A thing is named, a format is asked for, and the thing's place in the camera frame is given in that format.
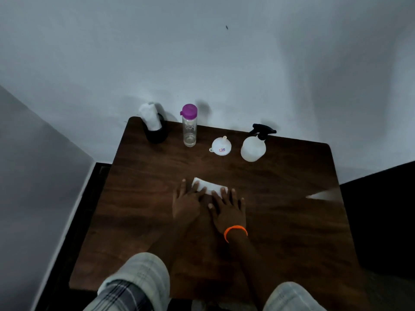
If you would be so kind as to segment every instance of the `wood grain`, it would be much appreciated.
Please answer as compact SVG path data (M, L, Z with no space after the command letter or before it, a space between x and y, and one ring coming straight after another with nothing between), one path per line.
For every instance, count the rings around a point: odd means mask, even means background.
M197 143L188 148L180 123L168 122L168 129L163 143L150 144L141 119L128 121L71 288L97 290L130 256L146 251L172 221L173 188L182 178L199 177L243 193L250 239L281 281L298 282L330 310L367 309L343 204L306 198L339 187L327 144L270 136L265 155L246 162L240 155L246 132L198 126ZM230 154L209 152L224 135ZM205 195L203 205L210 200ZM183 240L170 293L251 302L245 277L206 207Z

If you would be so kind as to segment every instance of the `tissue holder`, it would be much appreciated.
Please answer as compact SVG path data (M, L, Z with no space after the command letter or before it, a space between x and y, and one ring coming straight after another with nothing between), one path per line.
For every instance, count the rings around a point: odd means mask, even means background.
M143 121L144 134L147 137L147 140L150 143L158 144L163 142L167 138L167 122L164 120L163 116L158 113L158 118L160 119L161 129L157 131L149 131L147 125Z

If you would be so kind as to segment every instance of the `tissue paper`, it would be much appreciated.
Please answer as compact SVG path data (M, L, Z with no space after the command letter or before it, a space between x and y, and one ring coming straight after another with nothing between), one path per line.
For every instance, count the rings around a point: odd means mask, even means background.
M161 123L158 119L157 109L154 104L142 104L140 106L139 113L149 131L157 131L161 129Z

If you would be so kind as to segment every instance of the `white tissue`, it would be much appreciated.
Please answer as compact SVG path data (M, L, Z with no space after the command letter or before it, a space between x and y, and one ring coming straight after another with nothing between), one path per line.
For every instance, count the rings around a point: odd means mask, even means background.
M206 194L212 195L212 191L216 191L220 195L220 188L223 187L223 185L218 185L214 183L207 182L205 180L194 178L192 182L192 186L195 184L196 181L199 181L199 187L197 191L201 191L204 187L206 187Z
M149 131L161 129L161 123L158 119L157 109L154 104L142 104L138 111Z

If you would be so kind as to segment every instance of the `white spray bottle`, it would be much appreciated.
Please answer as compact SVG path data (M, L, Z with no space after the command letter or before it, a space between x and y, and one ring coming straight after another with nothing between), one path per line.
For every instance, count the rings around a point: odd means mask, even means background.
M268 134L277 133L277 131L263 124L253 124L252 127L254 129L249 134L258 133L258 135L246 138L241 148L242 158L249 162L256 161L265 154L267 150L265 140Z

